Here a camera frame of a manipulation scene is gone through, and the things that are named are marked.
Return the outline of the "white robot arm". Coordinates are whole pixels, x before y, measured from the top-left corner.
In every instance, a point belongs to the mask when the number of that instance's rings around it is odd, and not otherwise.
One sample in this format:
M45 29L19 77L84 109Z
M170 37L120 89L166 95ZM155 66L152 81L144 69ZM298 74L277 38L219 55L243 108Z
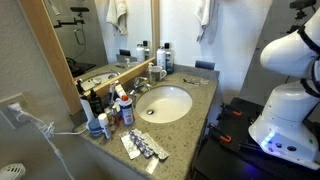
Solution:
M269 43L260 62L299 80L272 90L249 135L265 153L319 170L319 143L303 121L320 103L320 9L297 30Z

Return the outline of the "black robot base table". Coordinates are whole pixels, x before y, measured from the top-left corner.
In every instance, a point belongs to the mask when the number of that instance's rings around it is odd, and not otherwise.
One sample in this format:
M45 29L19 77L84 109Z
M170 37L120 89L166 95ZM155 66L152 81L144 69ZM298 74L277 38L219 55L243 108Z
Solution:
M216 125L232 138L220 142L208 133L193 168L192 180L320 180L320 171L264 153L248 134L263 106L234 98L230 104L241 117L225 115Z

